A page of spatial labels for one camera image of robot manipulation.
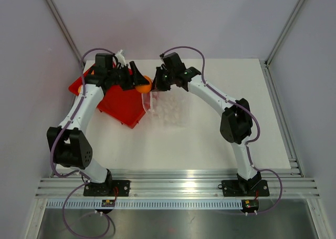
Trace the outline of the orange round fruit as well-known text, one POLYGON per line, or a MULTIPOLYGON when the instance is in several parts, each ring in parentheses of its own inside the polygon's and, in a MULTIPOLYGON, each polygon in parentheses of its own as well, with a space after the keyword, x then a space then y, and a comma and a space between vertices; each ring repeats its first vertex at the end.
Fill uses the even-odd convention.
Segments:
POLYGON ((144 76, 148 81, 148 84, 136 86, 135 89, 139 93, 149 93, 152 89, 152 79, 148 76, 144 76))

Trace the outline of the clear dotted zip bag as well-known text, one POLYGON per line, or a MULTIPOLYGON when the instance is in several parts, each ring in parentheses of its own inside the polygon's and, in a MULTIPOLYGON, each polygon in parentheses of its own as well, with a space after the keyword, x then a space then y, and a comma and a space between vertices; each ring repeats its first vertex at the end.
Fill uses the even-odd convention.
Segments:
POLYGON ((188 123, 190 100, 177 90, 152 91, 141 95, 146 120, 156 127, 185 127, 188 123))

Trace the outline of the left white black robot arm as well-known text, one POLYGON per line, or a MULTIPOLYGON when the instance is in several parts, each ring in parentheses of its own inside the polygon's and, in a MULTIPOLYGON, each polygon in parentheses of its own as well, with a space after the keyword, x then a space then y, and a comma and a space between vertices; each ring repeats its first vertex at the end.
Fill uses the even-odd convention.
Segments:
POLYGON ((111 88, 132 91, 149 81, 134 62, 126 62, 123 51, 113 53, 103 48, 95 51, 94 64, 87 71, 80 67, 80 92, 69 113, 58 126, 47 130, 50 167, 58 178, 80 174, 84 196, 127 196, 130 182, 115 181, 111 171, 94 159, 86 132, 97 106, 111 88))

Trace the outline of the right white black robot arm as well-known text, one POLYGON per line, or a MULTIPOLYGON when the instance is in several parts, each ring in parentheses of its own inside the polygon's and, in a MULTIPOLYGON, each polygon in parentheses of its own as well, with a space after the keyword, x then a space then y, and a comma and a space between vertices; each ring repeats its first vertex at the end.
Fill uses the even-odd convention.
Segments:
POLYGON ((235 100, 212 87, 204 77, 204 70, 187 68, 177 53, 161 54, 160 58, 163 63, 156 68, 153 90, 168 91, 172 85, 176 85, 202 99, 219 114, 219 131, 232 145, 237 162, 237 179, 222 187, 234 194, 252 194, 261 182, 261 173, 255 168, 248 147, 255 120, 248 101, 244 98, 235 100))

